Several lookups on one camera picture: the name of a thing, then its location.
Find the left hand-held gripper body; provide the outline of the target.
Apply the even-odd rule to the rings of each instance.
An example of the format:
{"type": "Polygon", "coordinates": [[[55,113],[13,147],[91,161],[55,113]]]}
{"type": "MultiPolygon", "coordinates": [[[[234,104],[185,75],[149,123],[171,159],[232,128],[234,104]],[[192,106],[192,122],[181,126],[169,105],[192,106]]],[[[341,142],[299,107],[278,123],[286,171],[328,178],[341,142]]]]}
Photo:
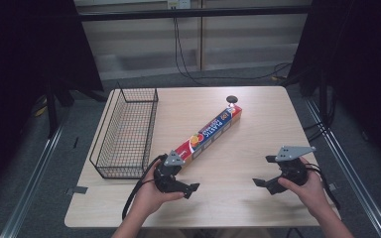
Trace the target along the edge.
{"type": "Polygon", "coordinates": [[[164,154],[154,170],[155,185],[161,192],[186,192],[186,186],[176,180],[185,161],[176,151],[164,154]]]}

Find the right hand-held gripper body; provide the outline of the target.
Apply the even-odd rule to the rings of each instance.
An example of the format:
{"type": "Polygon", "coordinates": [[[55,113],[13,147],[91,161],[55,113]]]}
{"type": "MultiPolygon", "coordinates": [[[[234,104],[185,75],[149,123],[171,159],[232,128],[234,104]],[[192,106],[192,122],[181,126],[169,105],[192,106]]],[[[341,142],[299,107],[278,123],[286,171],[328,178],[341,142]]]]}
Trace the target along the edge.
{"type": "Polygon", "coordinates": [[[315,150],[315,147],[282,146],[275,158],[282,171],[281,177],[303,185],[308,180],[308,172],[301,157],[315,150]]]}

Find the black wire basket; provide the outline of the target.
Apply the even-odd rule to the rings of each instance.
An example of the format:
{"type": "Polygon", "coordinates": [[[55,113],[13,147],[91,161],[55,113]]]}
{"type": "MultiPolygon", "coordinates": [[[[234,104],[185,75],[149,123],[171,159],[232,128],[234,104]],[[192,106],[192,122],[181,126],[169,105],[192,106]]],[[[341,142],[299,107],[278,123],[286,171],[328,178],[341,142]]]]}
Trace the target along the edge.
{"type": "Polygon", "coordinates": [[[149,165],[158,107],[156,88],[109,93],[87,159],[104,179],[138,179],[149,165]]]}

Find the long plastic wrap box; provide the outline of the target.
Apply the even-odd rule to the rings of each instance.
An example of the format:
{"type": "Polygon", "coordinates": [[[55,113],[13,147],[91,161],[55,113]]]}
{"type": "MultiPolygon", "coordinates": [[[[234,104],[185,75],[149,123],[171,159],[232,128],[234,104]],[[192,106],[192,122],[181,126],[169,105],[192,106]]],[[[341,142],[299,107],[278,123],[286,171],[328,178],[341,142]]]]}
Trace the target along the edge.
{"type": "Polygon", "coordinates": [[[216,117],[210,120],[199,131],[191,135],[185,142],[175,149],[175,152],[185,162],[184,167],[189,165],[215,140],[225,133],[241,117],[242,108],[233,104],[227,106],[216,117]]]}

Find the person's left hand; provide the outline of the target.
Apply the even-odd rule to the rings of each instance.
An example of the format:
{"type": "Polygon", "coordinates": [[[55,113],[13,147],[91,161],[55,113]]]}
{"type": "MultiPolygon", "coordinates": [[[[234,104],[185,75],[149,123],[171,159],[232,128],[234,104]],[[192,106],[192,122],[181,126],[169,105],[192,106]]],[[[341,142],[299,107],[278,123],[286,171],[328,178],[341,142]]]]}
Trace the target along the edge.
{"type": "Polygon", "coordinates": [[[147,218],[156,212],[163,203],[181,199],[185,196],[183,192],[160,192],[154,182],[154,171],[160,160],[154,162],[146,176],[143,178],[143,184],[138,189],[133,200],[130,213],[139,217],[147,218]]]}

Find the person's right hand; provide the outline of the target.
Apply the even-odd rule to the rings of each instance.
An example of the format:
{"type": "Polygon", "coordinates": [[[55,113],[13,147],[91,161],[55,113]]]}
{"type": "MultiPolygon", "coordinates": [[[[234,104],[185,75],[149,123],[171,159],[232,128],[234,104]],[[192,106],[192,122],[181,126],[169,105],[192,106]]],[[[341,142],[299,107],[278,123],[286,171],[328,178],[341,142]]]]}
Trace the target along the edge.
{"type": "Polygon", "coordinates": [[[295,193],[314,218],[325,218],[332,213],[321,179],[316,172],[308,170],[308,180],[303,185],[297,185],[286,178],[279,178],[278,183],[295,193]]]}

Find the grey tape strip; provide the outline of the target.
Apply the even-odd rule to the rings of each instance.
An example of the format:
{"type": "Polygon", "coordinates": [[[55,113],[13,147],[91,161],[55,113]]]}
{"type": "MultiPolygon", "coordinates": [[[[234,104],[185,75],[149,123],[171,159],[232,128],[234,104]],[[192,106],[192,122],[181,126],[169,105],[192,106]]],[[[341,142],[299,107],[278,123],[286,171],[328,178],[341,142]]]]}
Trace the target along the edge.
{"type": "Polygon", "coordinates": [[[73,196],[75,193],[79,194],[86,194],[87,192],[87,187],[85,186],[75,186],[75,187],[69,187],[65,193],[67,195],[73,196]]]}

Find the black curtain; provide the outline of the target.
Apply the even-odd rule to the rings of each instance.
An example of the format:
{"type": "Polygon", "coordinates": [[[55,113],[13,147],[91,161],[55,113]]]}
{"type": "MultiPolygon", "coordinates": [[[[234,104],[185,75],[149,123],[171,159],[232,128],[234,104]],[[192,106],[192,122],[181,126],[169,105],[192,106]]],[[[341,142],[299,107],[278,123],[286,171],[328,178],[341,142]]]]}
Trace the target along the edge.
{"type": "Polygon", "coordinates": [[[381,0],[312,0],[289,77],[324,79],[381,150],[381,0]]]}
{"type": "Polygon", "coordinates": [[[0,0],[0,176],[39,97],[101,88],[73,0],[0,0]]]}

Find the black stand leg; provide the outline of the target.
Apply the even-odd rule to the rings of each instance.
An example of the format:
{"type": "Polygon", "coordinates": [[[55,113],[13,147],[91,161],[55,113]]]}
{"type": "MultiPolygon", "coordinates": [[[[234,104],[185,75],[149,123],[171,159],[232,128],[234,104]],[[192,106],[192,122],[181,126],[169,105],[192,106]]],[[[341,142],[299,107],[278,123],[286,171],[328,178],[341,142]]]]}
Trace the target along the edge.
{"type": "Polygon", "coordinates": [[[48,116],[49,116],[49,136],[48,138],[51,139],[51,137],[55,134],[59,127],[58,123],[58,115],[57,115],[57,109],[56,109],[56,103],[55,103],[55,96],[52,89],[52,83],[48,80],[46,83],[46,98],[47,98],[47,108],[48,108],[48,116]]]}

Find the yellow floor object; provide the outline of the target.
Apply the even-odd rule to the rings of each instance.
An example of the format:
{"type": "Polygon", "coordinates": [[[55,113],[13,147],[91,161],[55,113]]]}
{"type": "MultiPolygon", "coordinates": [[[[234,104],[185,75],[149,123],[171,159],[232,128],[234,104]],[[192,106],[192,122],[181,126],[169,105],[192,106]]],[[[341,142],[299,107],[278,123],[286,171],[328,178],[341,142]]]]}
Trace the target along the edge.
{"type": "Polygon", "coordinates": [[[46,111],[46,109],[47,109],[47,97],[43,95],[36,101],[32,109],[32,115],[34,117],[39,117],[46,111]]]}

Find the black horizontal bar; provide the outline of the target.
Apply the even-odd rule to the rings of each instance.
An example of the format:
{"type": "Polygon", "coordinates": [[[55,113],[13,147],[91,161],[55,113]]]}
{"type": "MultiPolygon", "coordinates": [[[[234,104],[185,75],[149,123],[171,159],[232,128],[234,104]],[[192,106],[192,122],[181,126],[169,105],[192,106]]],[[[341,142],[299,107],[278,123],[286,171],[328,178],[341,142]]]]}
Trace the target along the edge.
{"type": "Polygon", "coordinates": [[[146,20],[146,19],[193,18],[193,17],[292,15],[292,14],[307,14],[307,13],[310,13],[311,10],[312,10],[311,6],[277,6],[277,7],[256,7],[256,8],[208,8],[208,9],[133,11],[133,12],[81,13],[77,16],[77,18],[81,22],[119,21],[119,20],[146,20]]]}

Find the metal floor rail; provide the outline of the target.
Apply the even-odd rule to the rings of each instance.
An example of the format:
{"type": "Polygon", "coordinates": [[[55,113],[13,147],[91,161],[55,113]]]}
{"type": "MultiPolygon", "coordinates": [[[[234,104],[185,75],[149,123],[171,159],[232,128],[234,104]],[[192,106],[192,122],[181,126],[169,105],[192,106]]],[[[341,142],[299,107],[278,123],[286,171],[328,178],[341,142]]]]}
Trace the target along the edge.
{"type": "Polygon", "coordinates": [[[333,153],[336,161],[338,162],[341,170],[347,177],[347,180],[359,200],[363,210],[365,211],[368,219],[372,223],[376,230],[378,237],[381,238],[381,209],[372,198],[371,194],[367,190],[366,186],[360,179],[360,176],[355,171],[345,151],[342,149],[340,143],[334,136],[334,133],[330,129],[324,129],[319,126],[321,135],[324,137],[327,146],[333,153]]]}
{"type": "Polygon", "coordinates": [[[0,238],[17,238],[63,130],[64,126],[60,125],[53,136],[47,140],[22,195],[0,234],[0,238]]]}

